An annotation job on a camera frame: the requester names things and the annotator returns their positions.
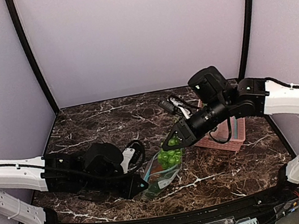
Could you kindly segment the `green cucumber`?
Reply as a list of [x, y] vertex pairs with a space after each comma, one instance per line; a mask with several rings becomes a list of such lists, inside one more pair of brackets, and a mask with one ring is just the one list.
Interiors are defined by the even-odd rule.
[[148, 189], [144, 192], [143, 197], [147, 199], [152, 199], [158, 196], [163, 192], [169, 184], [173, 181], [174, 178], [162, 179], [154, 183], [149, 183]]

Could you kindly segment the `clear zip top bag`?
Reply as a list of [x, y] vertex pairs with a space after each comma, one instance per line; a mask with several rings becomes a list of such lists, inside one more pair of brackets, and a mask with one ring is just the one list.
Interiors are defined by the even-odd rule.
[[[162, 179], [168, 179], [168, 178], [175, 179], [175, 177], [178, 175], [178, 173], [182, 167], [182, 163], [181, 163], [181, 164], [178, 164], [177, 166], [169, 168], [168, 170], [163, 170], [161, 172], [152, 174], [151, 167], [156, 167], [158, 165], [160, 165], [160, 164], [157, 161], [157, 153], [156, 153], [155, 156], [153, 156], [153, 158], [149, 161], [149, 164], [147, 165], [147, 167], [145, 168], [146, 170], [143, 173], [143, 179], [148, 183], [148, 186], [149, 186], [149, 183], [154, 183], [154, 182], [162, 180]], [[141, 199], [149, 200], [149, 199], [143, 197], [144, 192], [145, 191], [143, 191], [143, 193], [141, 195]]]

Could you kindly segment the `green grape bunch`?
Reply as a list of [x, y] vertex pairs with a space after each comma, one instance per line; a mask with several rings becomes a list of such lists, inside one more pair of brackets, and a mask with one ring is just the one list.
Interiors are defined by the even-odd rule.
[[182, 162], [182, 156], [185, 149], [167, 150], [160, 149], [157, 153], [157, 161], [163, 170], [168, 170]]

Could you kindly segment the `pink plastic basket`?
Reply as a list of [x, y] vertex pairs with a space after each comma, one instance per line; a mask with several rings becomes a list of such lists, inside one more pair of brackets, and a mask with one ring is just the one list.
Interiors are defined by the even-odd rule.
[[195, 146], [216, 150], [239, 151], [246, 139], [245, 119], [230, 118], [207, 133]]

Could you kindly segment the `brown fried food piece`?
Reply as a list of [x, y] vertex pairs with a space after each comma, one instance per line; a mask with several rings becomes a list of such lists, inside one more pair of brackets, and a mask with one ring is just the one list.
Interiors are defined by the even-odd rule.
[[151, 167], [151, 173], [154, 174], [154, 173], [158, 173], [158, 172], [161, 172], [163, 171], [163, 167], [161, 165], [158, 165], [156, 167]]

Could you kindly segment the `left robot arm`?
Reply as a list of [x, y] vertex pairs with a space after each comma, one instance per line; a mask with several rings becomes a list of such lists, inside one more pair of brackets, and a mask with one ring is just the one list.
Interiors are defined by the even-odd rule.
[[58, 223], [53, 209], [28, 204], [6, 193], [7, 189], [73, 194], [106, 191], [132, 199], [148, 188], [137, 173], [145, 158], [144, 145], [133, 140], [123, 150], [111, 143], [93, 143], [81, 153], [0, 160], [0, 214], [22, 224]]

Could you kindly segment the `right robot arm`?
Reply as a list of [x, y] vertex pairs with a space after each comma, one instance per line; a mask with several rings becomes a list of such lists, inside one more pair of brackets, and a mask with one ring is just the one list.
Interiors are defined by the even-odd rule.
[[[274, 78], [245, 78], [231, 86], [214, 66], [194, 74], [188, 85], [205, 104], [190, 118], [175, 123], [162, 149], [177, 150], [193, 146], [230, 117], [299, 114], [299, 85]], [[277, 185], [299, 184], [299, 154], [278, 173]]]

